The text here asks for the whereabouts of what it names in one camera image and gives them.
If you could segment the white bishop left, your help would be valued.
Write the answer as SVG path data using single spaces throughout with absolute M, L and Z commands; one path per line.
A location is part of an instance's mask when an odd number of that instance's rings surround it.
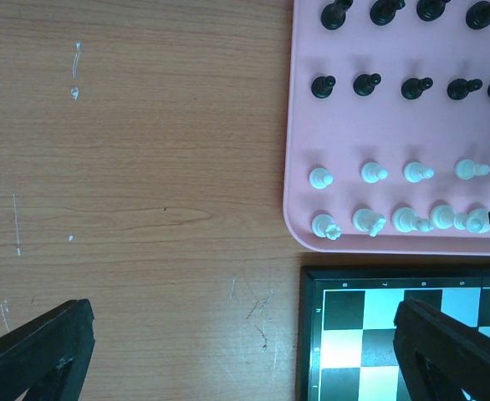
M 434 229 L 434 225 L 428 219 L 420 217 L 410 207 L 401 207 L 394 211 L 391 222 L 394 228 L 401 233 L 412 231 L 427 233 Z

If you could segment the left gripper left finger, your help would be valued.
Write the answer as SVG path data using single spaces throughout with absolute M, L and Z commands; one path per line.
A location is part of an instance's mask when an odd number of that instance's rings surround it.
M 94 350 L 87 299 L 69 300 L 0 337 L 0 400 L 77 400 Z

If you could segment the black queen piece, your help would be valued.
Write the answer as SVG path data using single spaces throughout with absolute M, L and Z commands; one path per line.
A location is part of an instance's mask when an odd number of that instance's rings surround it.
M 490 25 L 490 1 L 478 1 L 468 10 L 465 17 L 467 26 L 480 30 Z

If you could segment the white king piece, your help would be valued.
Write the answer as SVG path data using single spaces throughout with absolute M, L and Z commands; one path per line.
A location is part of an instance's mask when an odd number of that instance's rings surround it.
M 479 208 L 468 214 L 466 228 L 469 232 L 483 234 L 490 231 L 489 210 Z

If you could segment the black bishop left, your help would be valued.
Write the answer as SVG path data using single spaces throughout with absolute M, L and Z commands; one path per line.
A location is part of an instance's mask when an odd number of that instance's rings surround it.
M 445 12 L 449 2 L 450 0 L 419 0 L 416 5 L 416 14 L 421 21 L 435 21 Z

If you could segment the black knight left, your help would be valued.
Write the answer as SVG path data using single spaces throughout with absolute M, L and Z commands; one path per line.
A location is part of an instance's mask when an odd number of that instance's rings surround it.
M 385 26 L 405 5 L 404 0 L 377 0 L 370 9 L 370 19 L 377 26 Z

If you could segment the white pawn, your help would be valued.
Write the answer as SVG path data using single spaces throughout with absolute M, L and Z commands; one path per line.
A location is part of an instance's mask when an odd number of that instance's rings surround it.
M 323 190 L 333 182 L 334 177 L 323 167 L 315 168 L 309 173 L 309 183 L 317 190 Z
M 490 173 L 490 166 L 478 164 L 470 159 L 464 159 L 456 163 L 454 172 L 460 180 L 471 180 L 478 176 L 488 175 Z
M 410 183 L 417 183 L 422 180 L 431 179 L 434 174 L 435 171 L 432 168 L 424 166 L 418 161 L 408 163 L 403 169 L 403 175 Z
M 364 182 L 374 184 L 385 180 L 389 176 L 389 172 L 376 162 L 368 162 L 362 166 L 360 175 Z

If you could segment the white rook left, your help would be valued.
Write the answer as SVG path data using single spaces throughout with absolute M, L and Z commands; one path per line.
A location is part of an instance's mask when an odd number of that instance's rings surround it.
M 334 218 L 328 214 L 319 214 L 311 222 L 312 232 L 319 238 L 336 241 L 342 234 Z

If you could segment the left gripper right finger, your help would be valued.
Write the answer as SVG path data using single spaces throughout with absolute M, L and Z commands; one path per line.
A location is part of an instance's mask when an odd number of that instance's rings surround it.
M 413 400 L 490 400 L 490 338 L 420 300 L 399 304 L 394 352 Z

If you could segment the pink plastic tray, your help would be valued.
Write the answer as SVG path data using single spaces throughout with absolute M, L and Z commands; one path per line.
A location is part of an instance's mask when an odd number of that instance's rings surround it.
M 353 1 L 343 26 L 328 30 L 320 16 L 332 2 L 293 5 L 283 189 L 288 230 L 315 251 L 490 255 L 490 231 L 434 227 L 427 233 L 401 233 L 391 222 L 401 207 L 429 221 L 438 205 L 450 205 L 457 213 L 490 211 L 490 173 L 460 180 L 454 172 L 464 159 L 490 166 L 490 25 L 473 30 L 465 21 L 478 1 L 450 1 L 432 22 L 418 18 L 418 1 L 405 1 L 385 26 L 370 19 L 376 1 Z M 374 73 L 381 83 L 369 96 L 357 95 L 355 79 Z M 328 98 L 317 99 L 311 84 L 326 75 L 334 76 L 336 85 Z M 403 83 L 425 77 L 433 79 L 433 86 L 418 99 L 404 99 Z M 482 88 L 452 100 L 447 86 L 454 79 L 481 79 Z M 432 168 L 434 176 L 408 182 L 403 169 L 413 161 Z M 360 170 L 368 162 L 380 164 L 389 176 L 364 182 Z M 334 177 L 323 190 L 309 183 L 310 171 L 319 167 Z M 377 236 L 354 227 L 353 214 L 361 208 L 386 218 Z M 332 216 L 341 228 L 336 241 L 312 232 L 311 222 L 319 214 Z

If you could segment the white queen piece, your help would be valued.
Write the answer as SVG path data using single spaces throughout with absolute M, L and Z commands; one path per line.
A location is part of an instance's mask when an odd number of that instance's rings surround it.
M 435 228 L 446 230 L 456 228 L 457 230 L 467 229 L 468 214 L 457 213 L 450 205 L 435 206 L 430 213 L 430 221 Z

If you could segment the white knight left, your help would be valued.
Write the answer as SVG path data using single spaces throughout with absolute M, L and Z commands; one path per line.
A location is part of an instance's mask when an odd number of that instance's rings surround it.
M 352 217 L 354 227 L 371 237 L 375 237 L 386 225 L 386 218 L 379 212 L 371 209 L 358 209 Z

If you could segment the black rook far left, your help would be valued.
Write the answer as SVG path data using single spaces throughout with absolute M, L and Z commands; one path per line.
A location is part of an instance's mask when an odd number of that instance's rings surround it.
M 352 0 L 335 0 L 323 9 L 320 22 L 328 30 L 341 28 L 345 23 L 346 13 L 352 6 Z

